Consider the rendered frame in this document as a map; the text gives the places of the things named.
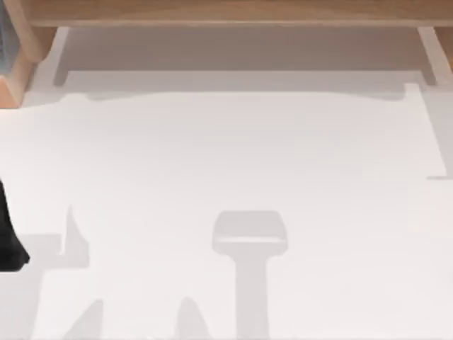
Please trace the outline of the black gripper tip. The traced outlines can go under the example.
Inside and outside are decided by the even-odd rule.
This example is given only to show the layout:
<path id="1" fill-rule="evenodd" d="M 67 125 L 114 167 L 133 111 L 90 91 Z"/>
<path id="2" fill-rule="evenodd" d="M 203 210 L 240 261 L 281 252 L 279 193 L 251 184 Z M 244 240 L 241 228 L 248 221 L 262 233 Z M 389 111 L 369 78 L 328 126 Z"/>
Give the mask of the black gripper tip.
<path id="1" fill-rule="evenodd" d="M 29 261 L 30 255 L 13 228 L 4 185 L 0 180 L 0 272 L 20 271 Z"/>

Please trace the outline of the wooden cupboard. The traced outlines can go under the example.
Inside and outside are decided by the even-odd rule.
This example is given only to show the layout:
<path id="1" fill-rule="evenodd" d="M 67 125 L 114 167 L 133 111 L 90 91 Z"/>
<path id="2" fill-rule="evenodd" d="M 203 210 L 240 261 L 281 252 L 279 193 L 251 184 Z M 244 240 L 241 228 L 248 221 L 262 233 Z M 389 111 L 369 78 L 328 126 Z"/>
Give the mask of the wooden cupboard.
<path id="1" fill-rule="evenodd" d="M 57 29 L 33 25 L 34 0 L 3 0 L 18 36 L 20 48 L 12 70 L 0 76 L 0 109 L 18 108 L 37 64 L 49 54 Z"/>

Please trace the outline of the grey pierced drawer inside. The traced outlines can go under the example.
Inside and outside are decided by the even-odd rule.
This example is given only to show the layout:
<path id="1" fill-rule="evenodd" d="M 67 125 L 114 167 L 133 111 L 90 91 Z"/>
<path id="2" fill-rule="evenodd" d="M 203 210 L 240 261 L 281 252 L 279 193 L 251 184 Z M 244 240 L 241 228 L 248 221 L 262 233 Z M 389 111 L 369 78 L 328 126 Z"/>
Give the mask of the grey pierced drawer inside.
<path id="1" fill-rule="evenodd" d="M 20 43 L 3 0 L 0 0 L 0 76 L 13 68 Z"/>

